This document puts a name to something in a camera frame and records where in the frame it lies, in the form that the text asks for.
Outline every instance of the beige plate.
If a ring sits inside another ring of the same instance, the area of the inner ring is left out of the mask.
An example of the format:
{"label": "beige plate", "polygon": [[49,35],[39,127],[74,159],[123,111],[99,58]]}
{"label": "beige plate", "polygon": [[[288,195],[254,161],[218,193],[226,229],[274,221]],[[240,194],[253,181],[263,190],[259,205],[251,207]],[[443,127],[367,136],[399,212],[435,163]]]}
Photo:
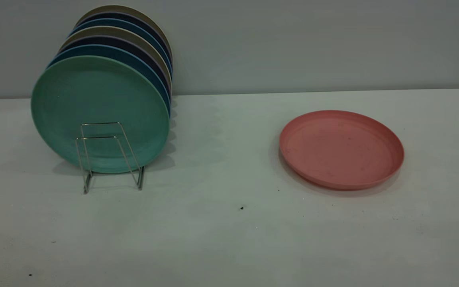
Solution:
{"label": "beige plate", "polygon": [[157,33],[159,33],[161,38],[164,40],[164,43],[166,43],[167,49],[169,49],[169,54],[171,54],[171,58],[173,57],[173,53],[171,53],[171,46],[169,45],[166,35],[164,35],[164,32],[162,32],[162,29],[150,17],[130,7],[120,6],[120,5],[107,5],[107,6],[97,7],[89,11],[88,13],[84,14],[79,19],[79,21],[77,21],[75,26],[77,27],[77,25],[79,25],[80,22],[82,22],[84,19],[88,18],[89,16],[92,16],[98,13],[106,13],[106,12],[119,12],[119,13],[129,14],[145,22],[146,24],[150,25],[150,27],[152,27],[155,31],[157,31]]}
{"label": "beige plate", "polygon": [[95,26],[82,29],[72,34],[69,38],[67,38],[65,43],[61,46],[60,50],[63,49],[66,45],[70,44],[71,42],[74,42],[75,40],[90,36],[113,36],[116,38],[127,40],[137,45],[137,47],[140,47],[142,50],[146,51],[146,53],[148,53],[148,55],[150,55],[155,60],[155,62],[159,64],[162,73],[164,73],[164,77],[168,81],[167,84],[169,85],[169,90],[172,89],[171,74],[169,73],[169,69],[167,68],[166,62],[164,62],[164,59],[161,57],[158,51],[150,43],[148,43],[148,41],[143,39],[141,36],[132,33],[131,31],[112,26]]}

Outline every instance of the round plate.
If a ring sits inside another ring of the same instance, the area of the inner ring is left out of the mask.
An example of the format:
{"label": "round plate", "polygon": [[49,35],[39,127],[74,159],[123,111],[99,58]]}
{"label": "round plate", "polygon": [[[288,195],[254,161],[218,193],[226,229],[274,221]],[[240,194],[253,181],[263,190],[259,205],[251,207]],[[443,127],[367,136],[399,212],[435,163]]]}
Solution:
{"label": "round plate", "polygon": [[166,62],[168,69],[169,69],[169,73],[171,74],[171,76],[173,76],[173,66],[171,65],[171,59],[167,55],[166,51],[164,51],[164,48],[162,48],[159,42],[157,42],[157,40],[155,40],[155,38],[153,38],[153,36],[151,36],[147,31],[144,31],[142,28],[140,28],[139,26],[135,24],[132,24],[127,21],[123,21],[119,19],[111,19],[111,18],[91,20],[82,25],[75,27],[75,29],[73,29],[73,31],[71,32],[71,35],[75,34],[76,32],[82,29],[86,29],[89,27],[96,27],[96,26],[118,27],[118,28],[122,28],[128,31],[131,31],[132,33],[139,35],[141,38],[145,39],[148,43],[150,43],[158,51],[158,53],[161,55],[161,57]]}
{"label": "round plate", "polygon": [[135,18],[138,18],[142,22],[145,22],[148,24],[150,27],[152,27],[157,33],[160,34],[161,38],[164,39],[164,42],[167,45],[167,48],[169,51],[171,51],[171,46],[169,45],[169,42],[167,41],[166,35],[164,32],[162,32],[162,29],[159,27],[158,24],[156,24],[150,17],[146,16],[145,14],[139,12],[136,9],[132,9],[130,7],[126,6],[121,6],[121,5],[106,5],[106,6],[100,6],[97,7],[88,13],[84,14],[79,21],[75,24],[78,26],[81,22],[84,22],[86,18],[88,18],[91,15],[95,15],[97,13],[104,13],[104,12],[120,12],[120,13],[125,13],[134,16]]}
{"label": "round plate", "polygon": [[[44,141],[74,165],[79,165],[75,138],[84,123],[122,123],[140,166],[160,154],[169,132],[167,109],[153,84],[135,69],[97,56],[67,58],[46,69],[33,89],[31,114]],[[84,136],[117,136],[135,168],[118,125],[87,126]],[[79,146],[87,169],[82,142]],[[86,150],[93,171],[129,171],[114,138],[86,140]]]}
{"label": "round plate", "polygon": [[162,38],[157,33],[157,31],[155,31],[155,29],[150,27],[150,25],[148,25],[145,22],[142,22],[142,20],[140,20],[139,18],[136,18],[136,17],[131,16],[129,14],[117,13],[117,12],[97,13],[97,14],[93,14],[93,15],[85,18],[84,20],[82,20],[82,22],[79,23],[79,25],[80,24],[84,24],[84,23],[86,23],[88,21],[91,21],[91,20],[104,19],[104,18],[120,19],[120,20],[124,20],[124,21],[130,22],[130,23],[133,23],[133,24],[139,26],[143,30],[147,31],[151,36],[153,36],[153,38],[155,38],[160,43],[160,45],[162,47],[164,47],[164,50],[166,50],[169,58],[171,58],[171,59],[173,58],[173,55],[171,54],[171,50],[169,49],[169,46],[166,44],[166,41],[164,40],[164,38]]}
{"label": "round plate", "polygon": [[284,127],[279,145],[299,175],[332,189],[373,187],[393,176],[404,158],[403,146],[390,129],[347,111],[299,116]]}
{"label": "round plate", "polygon": [[67,38],[67,40],[65,40],[63,45],[60,47],[60,51],[71,42],[79,40],[80,38],[86,38],[90,36],[112,36],[129,41],[135,44],[136,46],[140,47],[142,50],[146,51],[148,55],[150,55],[155,60],[155,62],[159,64],[162,71],[166,73],[166,79],[168,80],[168,85],[171,90],[171,74],[169,73],[169,69],[167,68],[166,62],[164,62],[164,59],[160,56],[157,50],[150,43],[148,43],[145,39],[139,37],[137,34],[132,33],[131,31],[109,26],[97,26],[83,29],[75,34],[72,34],[69,38]]}
{"label": "round plate", "polygon": [[159,91],[162,100],[164,100],[164,104],[166,104],[168,114],[171,114],[171,102],[169,102],[169,95],[167,92],[164,83],[160,80],[159,76],[153,71],[153,69],[139,59],[137,56],[129,53],[120,48],[111,47],[107,45],[82,45],[79,47],[73,47],[71,49],[67,49],[62,53],[58,54],[49,64],[52,66],[53,64],[76,56],[100,56],[100,57],[107,57],[113,60],[117,60],[123,64],[129,65],[143,76],[145,76]]}
{"label": "round plate", "polygon": [[151,69],[159,76],[160,80],[162,81],[164,85],[164,88],[167,89],[169,97],[171,98],[171,91],[169,90],[170,86],[168,85],[166,74],[164,73],[164,71],[161,70],[157,62],[155,62],[155,60],[150,55],[148,55],[140,47],[137,47],[135,44],[131,42],[128,42],[126,40],[122,40],[116,37],[110,37],[110,36],[92,36],[92,37],[80,38],[79,40],[75,40],[74,42],[71,42],[70,44],[66,45],[60,51],[60,53],[68,49],[74,48],[74,47],[79,47],[82,45],[90,45],[90,44],[107,45],[111,47],[120,48],[122,50],[125,50],[133,54],[134,56],[137,56],[139,59],[145,62],[148,66],[150,66]]}

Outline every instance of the gray wall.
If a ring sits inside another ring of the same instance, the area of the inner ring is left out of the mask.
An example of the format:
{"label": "gray wall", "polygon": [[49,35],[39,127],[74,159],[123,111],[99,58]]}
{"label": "gray wall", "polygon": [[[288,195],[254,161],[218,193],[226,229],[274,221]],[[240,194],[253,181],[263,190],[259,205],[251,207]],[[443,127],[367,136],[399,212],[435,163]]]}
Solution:
{"label": "gray wall", "polygon": [[176,94],[459,87],[459,0],[0,0],[0,97],[108,3],[164,29]]}

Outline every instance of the pink plate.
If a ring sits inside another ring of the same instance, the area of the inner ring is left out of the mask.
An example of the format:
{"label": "pink plate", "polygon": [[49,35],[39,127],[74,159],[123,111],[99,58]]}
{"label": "pink plate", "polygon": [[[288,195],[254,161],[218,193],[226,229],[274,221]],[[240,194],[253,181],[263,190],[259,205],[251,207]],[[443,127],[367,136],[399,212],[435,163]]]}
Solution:
{"label": "pink plate", "polygon": [[403,145],[390,129],[347,111],[299,116],[284,127],[279,145],[299,175],[332,189],[373,187],[393,176],[404,158]]}

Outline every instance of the stack of plates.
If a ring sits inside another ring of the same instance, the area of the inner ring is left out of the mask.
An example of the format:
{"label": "stack of plates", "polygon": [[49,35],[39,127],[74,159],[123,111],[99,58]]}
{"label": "stack of plates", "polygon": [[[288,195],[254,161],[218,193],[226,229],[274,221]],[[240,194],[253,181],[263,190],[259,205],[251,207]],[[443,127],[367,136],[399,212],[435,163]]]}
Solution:
{"label": "stack of plates", "polygon": [[[40,136],[79,165],[80,126],[120,122],[138,165],[147,165],[161,153],[169,132],[172,61],[166,36],[141,12],[115,5],[89,11],[33,89],[31,112]],[[84,126],[83,131],[87,138],[117,136],[132,158],[119,125]],[[100,173],[129,170],[117,141],[85,142],[83,167]]]}

